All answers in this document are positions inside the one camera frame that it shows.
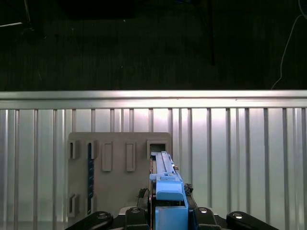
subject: gray pegboard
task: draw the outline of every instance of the gray pegboard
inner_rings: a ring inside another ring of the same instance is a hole
[[[95,211],[116,216],[121,208],[136,206],[139,190],[149,185],[150,152],[161,150],[172,154],[169,133],[71,133],[67,151],[69,226]],[[89,165],[94,166],[92,196]]]

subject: metal panel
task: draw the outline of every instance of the metal panel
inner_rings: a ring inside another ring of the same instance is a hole
[[[200,206],[307,219],[307,91],[0,92],[0,228],[64,229],[67,138],[169,132]]]

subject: corrugated metal wall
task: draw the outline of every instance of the corrugated metal wall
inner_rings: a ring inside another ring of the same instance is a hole
[[[0,110],[4,229],[62,229],[70,132],[169,132],[199,206],[281,230],[307,224],[305,108]]]

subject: bolt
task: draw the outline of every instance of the bolt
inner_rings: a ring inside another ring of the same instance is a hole
[[[239,214],[239,213],[234,213],[233,216],[235,218],[237,218],[237,219],[242,219],[243,218],[243,216],[241,214]]]
[[[98,219],[105,219],[106,218],[106,214],[105,213],[101,213],[98,216]]]
[[[137,207],[132,208],[131,210],[132,213],[138,213],[140,210]]]
[[[205,209],[205,208],[203,208],[203,207],[201,207],[201,208],[199,209],[199,211],[200,211],[201,213],[207,213],[207,212],[208,212],[207,209]]]

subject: dark floor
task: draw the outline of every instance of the dark floor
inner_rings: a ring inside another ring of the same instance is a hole
[[[213,0],[212,66],[206,7],[148,0],[134,18],[71,20],[41,0],[33,18],[45,39],[0,28],[0,90],[270,89],[300,11],[296,0],[260,2]],[[306,41],[301,17],[276,89],[306,89]]]

